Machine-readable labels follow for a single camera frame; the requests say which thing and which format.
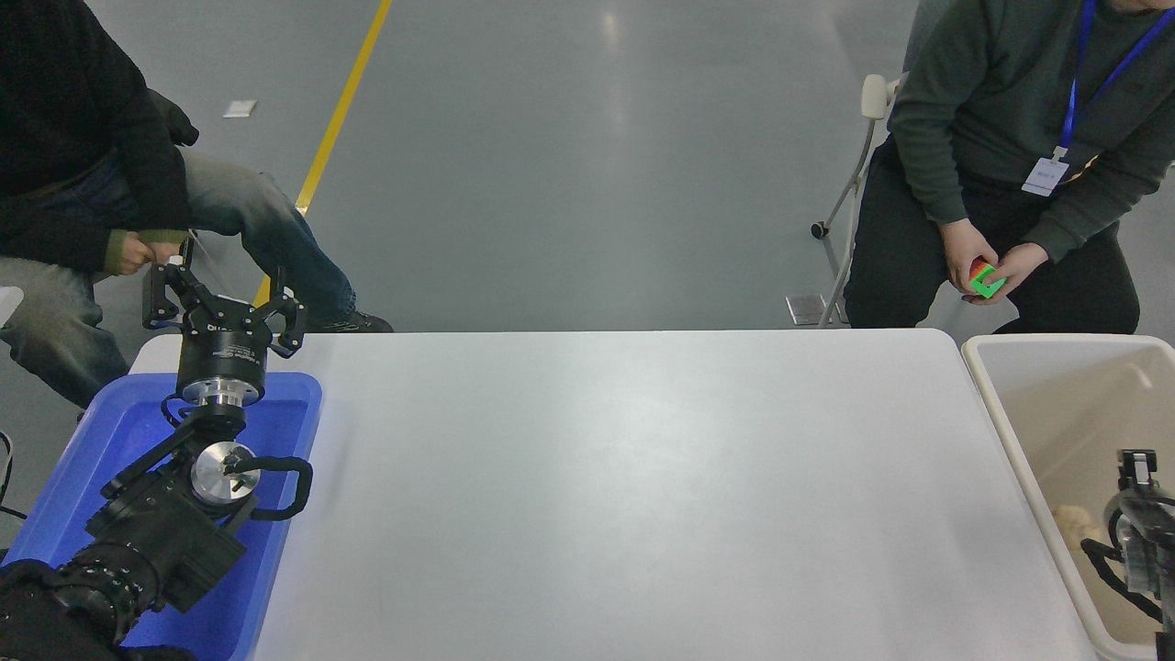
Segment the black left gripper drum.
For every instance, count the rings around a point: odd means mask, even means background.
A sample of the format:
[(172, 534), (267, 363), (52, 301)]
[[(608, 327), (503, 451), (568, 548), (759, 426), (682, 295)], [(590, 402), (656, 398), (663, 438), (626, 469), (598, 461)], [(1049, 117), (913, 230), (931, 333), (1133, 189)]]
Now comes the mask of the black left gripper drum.
[(186, 310), (176, 392), (264, 393), (270, 331), (258, 331), (255, 317), (256, 308), (249, 304), (209, 304)]

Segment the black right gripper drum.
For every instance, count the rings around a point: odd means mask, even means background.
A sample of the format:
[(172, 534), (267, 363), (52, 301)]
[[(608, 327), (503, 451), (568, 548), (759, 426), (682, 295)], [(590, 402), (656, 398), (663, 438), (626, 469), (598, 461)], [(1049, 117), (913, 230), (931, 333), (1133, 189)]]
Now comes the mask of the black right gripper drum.
[(1124, 549), (1124, 533), (1119, 524), (1128, 522), (1146, 542), (1174, 548), (1171, 494), (1161, 487), (1129, 487), (1112, 497), (1104, 506), (1104, 527), (1115, 549)]

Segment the person's hand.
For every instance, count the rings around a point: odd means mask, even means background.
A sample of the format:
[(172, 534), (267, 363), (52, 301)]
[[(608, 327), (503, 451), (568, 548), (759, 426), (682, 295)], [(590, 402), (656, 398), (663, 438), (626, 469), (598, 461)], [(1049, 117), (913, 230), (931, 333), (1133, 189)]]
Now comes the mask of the person's hand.
[(139, 234), (126, 234), (118, 259), (118, 275), (137, 274), (148, 264), (166, 264), (181, 255), (181, 243), (142, 241)]

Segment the person's left hand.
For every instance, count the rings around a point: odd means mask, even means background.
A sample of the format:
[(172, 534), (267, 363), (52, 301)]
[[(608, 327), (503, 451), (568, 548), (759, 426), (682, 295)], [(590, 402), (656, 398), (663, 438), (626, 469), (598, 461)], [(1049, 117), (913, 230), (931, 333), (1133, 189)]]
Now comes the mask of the person's left hand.
[(998, 286), (994, 294), (991, 294), (991, 297), (983, 297), (973, 286), (966, 285), (962, 301), (978, 306), (994, 305), (998, 302), (1006, 301), (1046, 261), (1049, 261), (1049, 256), (1046, 254), (1045, 247), (1032, 242), (1016, 244), (1016, 247), (1012, 247), (1008, 252), (1003, 254), (1003, 257), (999, 259), (993, 271), (986, 274), (983, 279), (981, 279), (985, 286), (989, 286), (993, 282), (999, 281), (1003, 281), (1003, 284)]

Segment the person's right hand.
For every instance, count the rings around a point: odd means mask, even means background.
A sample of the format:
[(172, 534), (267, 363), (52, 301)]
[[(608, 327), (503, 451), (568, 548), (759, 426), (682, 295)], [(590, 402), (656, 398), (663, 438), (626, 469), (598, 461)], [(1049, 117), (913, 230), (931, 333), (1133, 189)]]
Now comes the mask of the person's right hand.
[(973, 225), (971, 218), (956, 220), (939, 225), (944, 240), (946, 276), (958, 294), (965, 297), (982, 297), (972, 285), (972, 267), (979, 259), (998, 267), (999, 256), (985, 235)]

